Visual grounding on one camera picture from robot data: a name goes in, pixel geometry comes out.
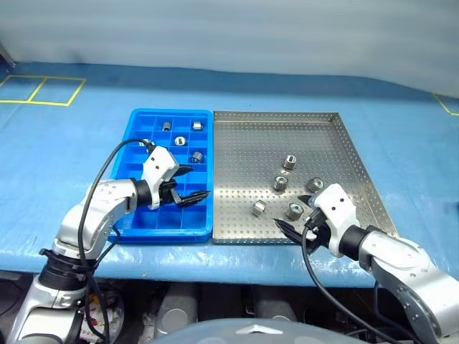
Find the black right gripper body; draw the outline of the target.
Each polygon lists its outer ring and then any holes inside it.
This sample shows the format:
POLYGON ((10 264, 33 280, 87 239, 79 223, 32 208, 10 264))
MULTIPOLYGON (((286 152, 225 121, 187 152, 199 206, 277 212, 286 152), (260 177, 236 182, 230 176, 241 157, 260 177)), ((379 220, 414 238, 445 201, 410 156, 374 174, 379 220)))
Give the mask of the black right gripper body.
POLYGON ((308 217, 303 230, 306 251, 316 251, 319 247, 328 248, 329 227, 326 216, 320 209, 315 209, 308 217))

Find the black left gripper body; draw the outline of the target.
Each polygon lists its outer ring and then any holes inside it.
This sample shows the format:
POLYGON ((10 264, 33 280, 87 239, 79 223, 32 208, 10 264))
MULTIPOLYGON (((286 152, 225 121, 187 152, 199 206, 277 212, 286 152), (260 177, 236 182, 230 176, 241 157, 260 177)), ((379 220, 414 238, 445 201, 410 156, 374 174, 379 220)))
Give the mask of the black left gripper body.
POLYGON ((175 172, 169 181, 164 181, 159 186, 158 194, 159 194, 161 206, 172 204, 172 203, 174 204, 181 203, 181 197, 179 193, 176 191, 177 182, 175 179, 178 176, 179 171, 180 170, 175 172))

